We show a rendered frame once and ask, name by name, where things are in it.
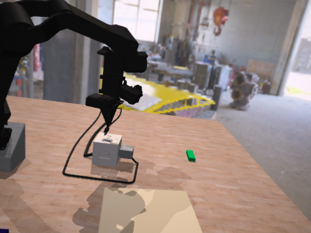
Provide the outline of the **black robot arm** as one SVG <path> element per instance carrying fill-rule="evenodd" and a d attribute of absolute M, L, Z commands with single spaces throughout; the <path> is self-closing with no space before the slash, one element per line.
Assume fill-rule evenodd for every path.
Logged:
<path fill-rule="evenodd" d="M 31 17 L 48 17 L 40 25 Z M 35 45 L 47 42 L 59 31 L 69 29 L 104 46 L 97 53 L 104 56 L 104 72 L 143 73 L 147 67 L 146 52 L 138 52 L 138 42 L 125 26 L 107 24 L 65 0 L 21 0 L 0 4 L 0 150 L 10 141 L 12 128 L 6 128 L 11 111 L 7 95 L 22 57 Z M 110 50 L 111 49 L 111 50 Z M 134 105 L 143 96 L 142 86 L 118 82 L 114 99 L 119 97 Z"/>

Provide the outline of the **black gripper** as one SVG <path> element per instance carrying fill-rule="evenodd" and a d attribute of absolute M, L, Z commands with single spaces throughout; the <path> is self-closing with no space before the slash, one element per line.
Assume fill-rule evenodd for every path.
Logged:
<path fill-rule="evenodd" d="M 92 94 L 86 98 L 86 106 L 99 108 L 102 112 L 106 124 L 111 124 L 114 118 L 115 112 L 118 106 L 124 101 L 119 99 L 114 99 L 114 92 L 118 82 L 125 81 L 124 74 L 114 74 L 107 73 L 103 71 L 103 75 L 100 75 L 102 79 L 102 89 L 99 89 L 101 94 Z"/>

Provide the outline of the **green rectangular block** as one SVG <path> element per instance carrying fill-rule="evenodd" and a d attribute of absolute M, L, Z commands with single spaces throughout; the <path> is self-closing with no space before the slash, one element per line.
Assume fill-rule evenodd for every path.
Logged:
<path fill-rule="evenodd" d="M 195 161 L 195 156 L 192 150 L 186 150 L 186 154 L 189 161 Z"/>

